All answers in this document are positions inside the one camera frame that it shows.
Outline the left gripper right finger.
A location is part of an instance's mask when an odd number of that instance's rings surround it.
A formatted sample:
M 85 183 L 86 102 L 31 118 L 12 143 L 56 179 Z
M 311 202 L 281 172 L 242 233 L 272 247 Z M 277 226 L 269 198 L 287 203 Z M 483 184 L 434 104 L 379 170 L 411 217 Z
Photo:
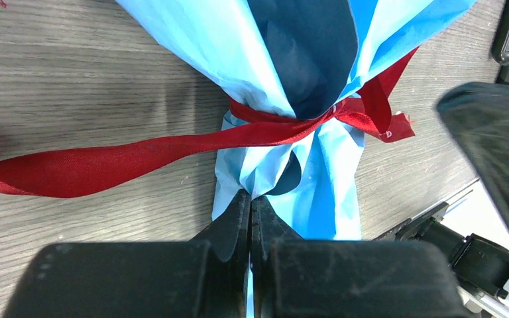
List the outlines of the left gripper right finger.
M 416 241 L 305 240 L 251 203 L 255 317 L 466 317 L 441 251 Z

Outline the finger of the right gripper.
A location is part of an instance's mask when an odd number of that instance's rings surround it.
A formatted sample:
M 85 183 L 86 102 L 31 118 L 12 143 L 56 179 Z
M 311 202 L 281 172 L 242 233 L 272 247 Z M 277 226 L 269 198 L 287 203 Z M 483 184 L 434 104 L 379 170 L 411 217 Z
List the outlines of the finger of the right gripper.
M 436 110 L 509 230 L 509 85 L 465 83 L 446 92 Z

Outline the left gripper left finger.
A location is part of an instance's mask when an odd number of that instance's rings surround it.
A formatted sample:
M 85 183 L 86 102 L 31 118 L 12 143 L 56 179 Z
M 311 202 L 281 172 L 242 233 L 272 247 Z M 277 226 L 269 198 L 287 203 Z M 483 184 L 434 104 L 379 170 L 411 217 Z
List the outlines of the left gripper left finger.
M 187 241 L 65 242 L 32 259 L 5 317 L 245 317 L 251 198 Z

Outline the red ribbon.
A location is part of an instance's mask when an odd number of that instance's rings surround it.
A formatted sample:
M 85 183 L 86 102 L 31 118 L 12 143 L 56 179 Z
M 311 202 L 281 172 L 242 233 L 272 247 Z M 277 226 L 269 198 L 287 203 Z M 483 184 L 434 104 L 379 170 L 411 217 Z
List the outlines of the red ribbon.
M 209 134 L 166 136 L 119 146 L 39 152 L 0 161 L 0 193 L 73 198 L 139 178 L 181 158 L 228 148 L 295 143 L 336 119 L 383 142 L 412 137 L 404 114 L 393 114 L 388 97 L 408 62 L 407 54 L 368 80 L 356 97 L 338 102 L 323 115 L 298 120 L 256 111 L 236 101 L 231 113 L 244 125 Z

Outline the pink flower bouquet blue wrap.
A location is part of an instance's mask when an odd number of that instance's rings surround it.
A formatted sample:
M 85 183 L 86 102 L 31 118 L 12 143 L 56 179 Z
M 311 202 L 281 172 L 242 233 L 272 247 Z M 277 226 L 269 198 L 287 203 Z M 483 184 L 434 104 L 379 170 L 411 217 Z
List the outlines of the pink flower bouquet blue wrap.
M 472 1 L 122 1 L 163 47 L 247 109 L 310 121 L 299 141 L 219 150 L 211 216 L 239 189 L 267 195 L 306 239 L 359 240 L 366 135 L 408 138 L 388 96 L 412 52 Z

